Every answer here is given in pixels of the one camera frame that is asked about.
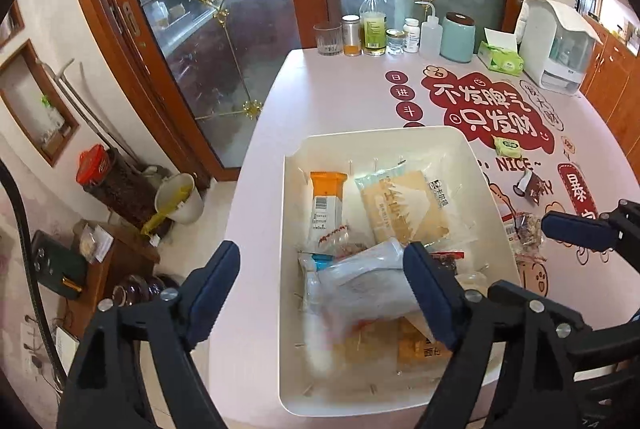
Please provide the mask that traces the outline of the silver foil snack packet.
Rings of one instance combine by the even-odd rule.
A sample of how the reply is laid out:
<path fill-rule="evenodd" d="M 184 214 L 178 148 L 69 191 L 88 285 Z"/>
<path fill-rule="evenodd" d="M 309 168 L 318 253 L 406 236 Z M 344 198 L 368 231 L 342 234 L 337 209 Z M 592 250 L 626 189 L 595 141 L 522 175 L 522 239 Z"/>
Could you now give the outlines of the silver foil snack packet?
<path fill-rule="evenodd" d="M 301 255 L 305 308 L 320 315 L 336 339 L 361 325 L 416 312 L 419 305 L 403 259 L 404 247 L 395 238 L 326 265 L 317 255 Z"/>

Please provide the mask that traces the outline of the mixed nuts snack packet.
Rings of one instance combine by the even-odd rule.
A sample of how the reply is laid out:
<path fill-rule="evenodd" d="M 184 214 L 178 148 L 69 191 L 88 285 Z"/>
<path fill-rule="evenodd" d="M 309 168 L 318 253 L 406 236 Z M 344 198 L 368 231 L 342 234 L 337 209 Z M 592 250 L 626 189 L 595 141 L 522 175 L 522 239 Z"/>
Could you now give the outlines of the mixed nuts snack packet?
<path fill-rule="evenodd" d="M 533 213 L 523 212 L 515 219 L 516 233 L 522 246 L 522 255 L 536 257 L 544 242 L 544 234 L 541 230 L 541 217 Z"/>

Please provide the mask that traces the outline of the dark red snack packet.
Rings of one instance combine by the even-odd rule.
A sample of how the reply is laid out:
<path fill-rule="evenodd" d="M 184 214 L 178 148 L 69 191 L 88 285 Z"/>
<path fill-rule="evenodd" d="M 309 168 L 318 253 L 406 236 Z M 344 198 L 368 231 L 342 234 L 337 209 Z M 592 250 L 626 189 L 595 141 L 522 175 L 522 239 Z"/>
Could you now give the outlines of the dark red snack packet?
<path fill-rule="evenodd" d="M 547 192 L 547 185 L 533 170 L 526 169 L 518 183 L 513 186 L 513 192 L 516 196 L 525 198 L 531 204 L 538 206 L 540 196 Z"/>

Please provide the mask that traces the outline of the red white snack packet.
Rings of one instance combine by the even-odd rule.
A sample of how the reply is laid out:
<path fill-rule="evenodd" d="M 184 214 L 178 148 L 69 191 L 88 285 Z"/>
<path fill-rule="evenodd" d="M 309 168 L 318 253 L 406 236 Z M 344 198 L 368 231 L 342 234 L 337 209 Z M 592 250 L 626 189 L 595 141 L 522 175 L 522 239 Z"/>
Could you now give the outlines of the red white snack packet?
<path fill-rule="evenodd" d="M 520 250 L 520 238 L 518 238 L 518 233 L 516 233 L 514 214 L 505 204 L 500 204 L 499 212 L 512 253 L 517 255 L 518 250 Z"/>

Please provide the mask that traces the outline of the red festive table mat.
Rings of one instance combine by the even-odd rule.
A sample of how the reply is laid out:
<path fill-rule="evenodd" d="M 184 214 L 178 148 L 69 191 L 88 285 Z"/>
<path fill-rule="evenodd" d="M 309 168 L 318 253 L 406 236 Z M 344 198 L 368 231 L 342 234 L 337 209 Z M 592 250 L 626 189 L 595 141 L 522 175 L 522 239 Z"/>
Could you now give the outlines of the red festive table mat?
<path fill-rule="evenodd" d="M 469 141 L 526 288 L 585 310 L 620 295 L 624 270 L 613 250 L 552 241 L 536 225 L 553 211 L 596 219 L 637 189 L 589 100 L 446 63 L 385 63 L 376 77 L 401 126 L 452 126 Z"/>

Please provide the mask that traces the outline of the white plastic storage bin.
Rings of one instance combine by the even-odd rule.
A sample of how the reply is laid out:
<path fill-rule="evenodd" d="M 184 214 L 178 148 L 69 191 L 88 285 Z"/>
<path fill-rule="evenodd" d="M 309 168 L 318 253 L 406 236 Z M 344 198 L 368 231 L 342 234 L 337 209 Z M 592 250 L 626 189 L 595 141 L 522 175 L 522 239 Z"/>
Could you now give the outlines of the white plastic storage bin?
<path fill-rule="evenodd" d="M 472 148 L 450 126 L 306 138 L 284 163 L 279 397 L 299 417 L 427 404 L 449 361 L 402 271 L 411 241 L 466 287 L 518 280 Z"/>

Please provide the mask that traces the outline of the large beige biscuit packet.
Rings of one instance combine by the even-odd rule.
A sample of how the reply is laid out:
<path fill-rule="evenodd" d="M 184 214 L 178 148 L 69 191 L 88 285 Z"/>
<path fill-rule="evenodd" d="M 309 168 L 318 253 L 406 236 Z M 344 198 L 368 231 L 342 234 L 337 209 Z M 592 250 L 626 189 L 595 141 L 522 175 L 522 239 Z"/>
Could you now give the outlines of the large beige biscuit packet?
<path fill-rule="evenodd" d="M 355 178 L 364 211 L 377 243 L 395 238 L 436 244 L 449 234 L 444 207 L 424 173 L 408 162 Z"/>

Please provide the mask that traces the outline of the white plastic bucket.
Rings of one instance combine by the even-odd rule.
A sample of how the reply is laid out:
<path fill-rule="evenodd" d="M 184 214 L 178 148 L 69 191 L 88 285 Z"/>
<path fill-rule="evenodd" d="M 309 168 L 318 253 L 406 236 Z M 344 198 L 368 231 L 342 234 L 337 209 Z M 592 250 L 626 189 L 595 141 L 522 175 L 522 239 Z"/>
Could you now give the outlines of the white plastic bucket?
<path fill-rule="evenodd" d="M 157 189 L 155 210 L 179 224 L 192 224 L 201 218 L 204 202 L 192 175 L 180 173 L 166 178 Z"/>

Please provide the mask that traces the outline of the red lid container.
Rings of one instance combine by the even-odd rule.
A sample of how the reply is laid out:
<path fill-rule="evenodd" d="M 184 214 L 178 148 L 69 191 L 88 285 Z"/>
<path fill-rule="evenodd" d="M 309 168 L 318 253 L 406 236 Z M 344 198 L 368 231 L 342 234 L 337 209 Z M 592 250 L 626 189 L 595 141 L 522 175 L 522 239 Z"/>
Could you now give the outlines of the red lid container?
<path fill-rule="evenodd" d="M 108 150 L 101 144 L 93 145 L 79 155 L 76 182 L 82 186 L 100 184 L 111 169 Z"/>

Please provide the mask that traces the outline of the teal cylindrical canister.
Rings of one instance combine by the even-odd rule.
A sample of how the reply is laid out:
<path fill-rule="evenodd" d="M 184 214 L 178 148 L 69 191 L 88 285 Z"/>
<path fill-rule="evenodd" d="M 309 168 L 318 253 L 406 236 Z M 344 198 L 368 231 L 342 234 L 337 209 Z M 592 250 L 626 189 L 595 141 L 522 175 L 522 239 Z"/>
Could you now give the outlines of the teal cylindrical canister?
<path fill-rule="evenodd" d="M 471 62 L 475 46 L 475 22 L 469 16 L 448 12 L 442 22 L 440 55 L 453 62 Z"/>

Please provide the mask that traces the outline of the white squeeze bottle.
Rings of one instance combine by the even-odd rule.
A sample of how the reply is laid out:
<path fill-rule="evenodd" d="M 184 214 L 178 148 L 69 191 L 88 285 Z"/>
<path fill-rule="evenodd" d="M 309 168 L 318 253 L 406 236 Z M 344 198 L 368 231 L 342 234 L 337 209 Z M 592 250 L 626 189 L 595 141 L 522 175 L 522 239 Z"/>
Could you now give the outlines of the white squeeze bottle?
<path fill-rule="evenodd" d="M 425 12 L 425 19 L 421 25 L 419 53 L 424 59 L 433 60 L 440 53 L 442 25 L 431 2 L 416 1 L 416 5 L 422 7 Z"/>

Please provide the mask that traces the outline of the white pill bottle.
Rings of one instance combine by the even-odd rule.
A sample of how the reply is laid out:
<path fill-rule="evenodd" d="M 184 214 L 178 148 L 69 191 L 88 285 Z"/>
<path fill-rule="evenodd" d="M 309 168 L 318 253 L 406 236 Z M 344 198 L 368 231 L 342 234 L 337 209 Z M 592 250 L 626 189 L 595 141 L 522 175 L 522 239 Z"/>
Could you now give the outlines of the white pill bottle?
<path fill-rule="evenodd" d="M 404 51 L 406 53 L 417 53 L 420 43 L 420 22 L 412 17 L 406 17 L 404 22 Z"/>

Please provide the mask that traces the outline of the green label glass bottle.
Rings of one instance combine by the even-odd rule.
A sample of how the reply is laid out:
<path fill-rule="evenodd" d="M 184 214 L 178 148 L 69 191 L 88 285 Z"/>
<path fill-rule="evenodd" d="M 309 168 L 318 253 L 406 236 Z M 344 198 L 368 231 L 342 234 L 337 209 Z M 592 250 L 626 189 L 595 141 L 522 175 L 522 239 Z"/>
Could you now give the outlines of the green label glass bottle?
<path fill-rule="evenodd" d="M 363 0 L 359 9 L 361 46 L 364 54 L 382 56 L 386 52 L 386 15 L 378 0 Z"/>

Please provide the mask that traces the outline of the orange base metal jar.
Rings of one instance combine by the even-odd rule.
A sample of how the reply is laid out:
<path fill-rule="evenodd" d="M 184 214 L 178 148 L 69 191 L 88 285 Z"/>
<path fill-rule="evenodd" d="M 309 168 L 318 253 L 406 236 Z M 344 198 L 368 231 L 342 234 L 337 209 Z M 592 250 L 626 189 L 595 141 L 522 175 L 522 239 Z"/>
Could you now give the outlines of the orange base metal jar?
<path fill-rule="evenodd" d="M 346 56 L 361 54 L 360 17 L 344 15 L 342 17 L 343 53 Z"/>

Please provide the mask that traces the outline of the clear drinking glass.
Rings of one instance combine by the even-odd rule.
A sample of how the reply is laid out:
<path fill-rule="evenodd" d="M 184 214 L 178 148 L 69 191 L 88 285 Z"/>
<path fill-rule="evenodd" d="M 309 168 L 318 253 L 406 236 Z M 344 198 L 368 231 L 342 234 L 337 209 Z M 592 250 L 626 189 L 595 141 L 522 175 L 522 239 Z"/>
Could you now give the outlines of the clear drinking glass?
<path fill-rule="evenodd" d="M 340 55 L 343 51 L 342 25 L 339 22 L 319 22 L 314 25 L 314 36 L 320 55 Z"/>

